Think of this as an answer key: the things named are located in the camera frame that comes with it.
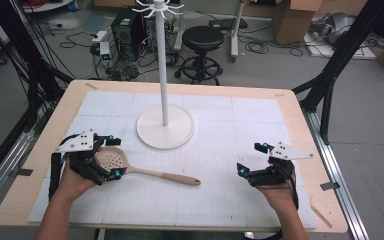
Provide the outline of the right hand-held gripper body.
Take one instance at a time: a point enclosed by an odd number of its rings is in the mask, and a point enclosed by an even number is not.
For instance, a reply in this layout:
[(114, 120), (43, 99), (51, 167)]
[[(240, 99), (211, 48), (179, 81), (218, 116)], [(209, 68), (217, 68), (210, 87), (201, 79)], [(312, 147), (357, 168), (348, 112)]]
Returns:
[(295, 170), (293, 160), (311, 159), (314, 156), (311, 152), (283, 142), (273, 147), (274, 149), (267, 154), (269, 166), (262, 170), (255, 170), (256, 174), (247, 179), (251, 186), (283, 184), (292, 178)]

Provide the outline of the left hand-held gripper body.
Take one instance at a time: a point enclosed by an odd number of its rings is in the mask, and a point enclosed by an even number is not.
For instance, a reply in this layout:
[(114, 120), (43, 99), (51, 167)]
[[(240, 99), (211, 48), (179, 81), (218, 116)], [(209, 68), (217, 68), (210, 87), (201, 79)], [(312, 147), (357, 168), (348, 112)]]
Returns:
[(83, 131), (66, 137), (55, 152), (66, 154), (70, 168), (81, 177), (102, 185), (110, 172), (95, 161), (95, 154), (105, 141), (104, 136), (97, 135), (93, 130)]

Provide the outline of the person's right hand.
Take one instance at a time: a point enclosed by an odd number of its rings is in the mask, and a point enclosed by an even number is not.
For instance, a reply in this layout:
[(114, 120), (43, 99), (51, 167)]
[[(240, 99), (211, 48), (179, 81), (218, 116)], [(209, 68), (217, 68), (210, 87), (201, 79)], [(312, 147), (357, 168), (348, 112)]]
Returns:
[(296, 211), (293, 193), (288, 184), (259, 186), (258, 190), (276, 213), (285, 214)]

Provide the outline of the person's left hand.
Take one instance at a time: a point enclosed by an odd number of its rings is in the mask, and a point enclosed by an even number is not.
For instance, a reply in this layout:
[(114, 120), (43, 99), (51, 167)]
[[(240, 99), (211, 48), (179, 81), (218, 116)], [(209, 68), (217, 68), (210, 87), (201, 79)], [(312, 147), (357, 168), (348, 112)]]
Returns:
[(74, 202), (87, 190), (95, 186), (95, 183), (89, 179), (83, 178), (70, 168), (71, 160), (69, 157), (65, 158), (65, 166), (60, 184), (54, 196), (59, 197), (65, 201)]

